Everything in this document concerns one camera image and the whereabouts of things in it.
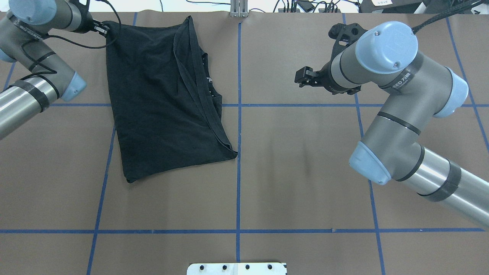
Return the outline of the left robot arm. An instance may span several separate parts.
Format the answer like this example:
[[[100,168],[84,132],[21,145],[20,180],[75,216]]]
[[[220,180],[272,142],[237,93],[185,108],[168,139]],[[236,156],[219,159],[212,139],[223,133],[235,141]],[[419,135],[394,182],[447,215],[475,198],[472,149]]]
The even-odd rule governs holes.
[[[62,60],[45,40],[51,29],[74,33],[94,31],[107,36],[113,29],[93,19],[90,1],[9,0],[1,20],[1,60],[23,65],[30,74],[1,92],[0,137],[4,139],[58,99],[71,101],[86,81]]]

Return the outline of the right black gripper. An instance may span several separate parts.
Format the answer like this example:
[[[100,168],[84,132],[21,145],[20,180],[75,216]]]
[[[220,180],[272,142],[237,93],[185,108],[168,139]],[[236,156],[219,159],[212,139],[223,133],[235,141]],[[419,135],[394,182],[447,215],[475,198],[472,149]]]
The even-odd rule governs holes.
[[[354,95],[361,91],[361,85],[353,88],[346,88],[339,85],[332,76],[331,63],[325,64],[319,71],[314,71],[311,67],[305,66],[300,68],[295,73],[295,83],[299,87],[323,87],[332,95],[348,94]]]

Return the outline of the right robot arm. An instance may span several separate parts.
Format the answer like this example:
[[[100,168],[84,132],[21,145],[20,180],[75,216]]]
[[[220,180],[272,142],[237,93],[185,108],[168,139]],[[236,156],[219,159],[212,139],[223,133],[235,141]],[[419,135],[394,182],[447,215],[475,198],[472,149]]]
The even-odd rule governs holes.
[[[403,183],[419,196],[488,229],[488,182],[418,143],[431,118],[447,117],[468,97],[468,84],[424,55],[412,28],[387,21],[370,30],[337,23],[330,61],[295,73],[299,87],[356,94],[374,83],[388,98],[365,131],[349,165],[370,181]]]

